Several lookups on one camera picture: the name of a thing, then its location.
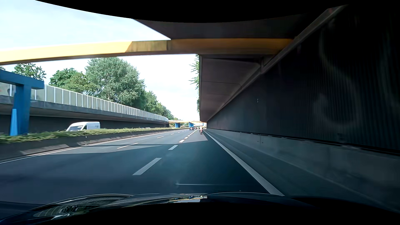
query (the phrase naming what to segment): lane marking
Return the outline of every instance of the lane marking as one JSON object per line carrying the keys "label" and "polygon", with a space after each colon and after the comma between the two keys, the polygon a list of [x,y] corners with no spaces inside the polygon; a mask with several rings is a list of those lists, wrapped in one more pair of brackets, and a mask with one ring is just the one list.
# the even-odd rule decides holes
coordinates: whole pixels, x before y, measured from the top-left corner
{"label": "lane marking", "polygon": [[[118,139],[118,140],[113,140],[113,141],[106,141],[106,142],[101,142],[101,143],[92,144],[92,145],[82,145],[82,146],[80,146],[80,147],[76,147],[76,148],[72,148],[72,149],[80,149],[80,148],[83,148],[83,147],[88,147],[88,146],[93,146],[93,145],[107,144],[107,143],[114,142],[114,141],[124,141],[124,140],[128,140],[128,139],[133,139],[133,138],[146,137],[146,136],[152,136],[152,135],[160,135],[160,134],[171,133],[171,132],[176,132],[176,131],[167,131],[167,132],[163,132],[163,133],[156,133],[156,134],[150,134],[150,135],[141,135],[141,136],[136,136],[136,137],[128,137],[128,138],[123,138],[123,139]],[[59,151],[53,151],[53,152],[49,152],[49,153],[43,153],[43,154],[33,155],[33,156],[21,158],[21,159],[28,159],[28,158],[33,158],[33,157],[36,157],[36,156],[41,156],[41,155],[48,155],[48,154],[53,154],[53,153],[59,153],[59,152],[68,151],[68,150],[72,150],[72,149],[63,149],[63,150],[59,150]],[[14,159],[14,160],[2,162],[2,163],[0,163],[0,164],[9,163],[9,162],[13,162],[13,161],[18,161],[18,160],[21,160],[21,159]]]}
{"label": "lane marking", "polygon": [[117,149],[125,148],[125,147],[131,146],[131,145],[136,145],[136,144],[138,144],[138,143],[134,143],[134,144],[130,144],[130,145],[126,145],[126,146],[122,146],[122,147],[119,147],[119,148],[117,148]]}
{"label": "lane marking", "polygon": [[168,150],[173,150],[174,148],[176,148],[177,145],[172,146],[170,149]]}
{"label": "lane marking", "polygon": [[276,187],[274,187],[270,182],[263,178],[258,172],[251,168],[247,163],[245,163],[241,158],[231,152],[227,147],[221,144],[219,141],[215,140],[213,136],[207,133],[210,138],[212,138],[221,148],[223,148],[229,155],[232,156],[254,179],[256,179],[270,194],[285,196]]}
{"label": "lane marking", "polygon": [[146,170],[148,170],[152,165],[154,165],[156,162],[158,162],[161,158],[155,158],[153,161],[147,163],[144,167],[142,167],[140,170],[136,171],[136,173],[132,174],[133,175],[142,175]]}

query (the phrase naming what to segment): sky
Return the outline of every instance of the sky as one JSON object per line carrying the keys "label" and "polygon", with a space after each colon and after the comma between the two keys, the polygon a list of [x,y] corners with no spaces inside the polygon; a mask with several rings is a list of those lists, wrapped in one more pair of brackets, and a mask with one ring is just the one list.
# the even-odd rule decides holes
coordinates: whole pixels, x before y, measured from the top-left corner
{"label": "sky", "polygon": [[[35,0],[0,0],[0,50],[90,42],[169,40],[130,18],[121,18],[56,6]],[[190,64],[194,54],[124,56],[171,113],[198,120],[197,90],[189,81],[196,76]],[[46,72],[44,82],[64,68],[85,71],[88,59],[36,62]],[[15,65],[3,66],[13,71]]]}

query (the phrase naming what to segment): distant bridge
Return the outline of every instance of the distant bridge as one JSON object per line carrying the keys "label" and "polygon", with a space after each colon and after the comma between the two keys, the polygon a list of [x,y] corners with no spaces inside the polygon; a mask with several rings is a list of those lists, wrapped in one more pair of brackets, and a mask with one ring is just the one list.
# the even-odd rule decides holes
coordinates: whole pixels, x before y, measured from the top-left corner
{"label": "distant bridge", "polygon": [[184,120],[168,120],[168,123],[175,123],[175,128],[180,128],[181,123],[189,123],[189,127],[194,127],[195,123],[204,123],[202,121],[198,120],[190,120],[190,121],[184,121]]}

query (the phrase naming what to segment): white van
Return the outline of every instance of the white van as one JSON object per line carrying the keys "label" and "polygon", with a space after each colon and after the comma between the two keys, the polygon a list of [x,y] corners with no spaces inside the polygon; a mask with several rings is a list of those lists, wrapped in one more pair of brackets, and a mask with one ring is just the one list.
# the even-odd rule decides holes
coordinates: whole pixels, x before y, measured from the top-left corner
{"label": "white van", "polygon": [[67,131],[100,129],[100,122],[78,122],[71,124]]}

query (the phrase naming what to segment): blue pillar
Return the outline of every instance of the blue pillar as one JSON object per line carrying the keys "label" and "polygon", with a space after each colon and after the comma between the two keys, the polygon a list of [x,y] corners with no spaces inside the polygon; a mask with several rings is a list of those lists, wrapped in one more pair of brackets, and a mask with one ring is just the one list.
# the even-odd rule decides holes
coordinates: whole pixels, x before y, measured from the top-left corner
{"label": "blue pillar", "polygon": [[44,89],[44,81],[0,70],[0,82],[16,86],[14,106],[11,113],[10,134],[27,134],[29,131],[31,88]]}
{"label": "blue pillar", "polygon": [[16,85],[13,109],[17,111],[19,135],[27,134],[29,131],[30,90],[29,85]]}
{"label": "blue pillar", "polygon": [[13,108],[11,111],[10,136],[15,135],[18,135],[18,121],[17,110]]}

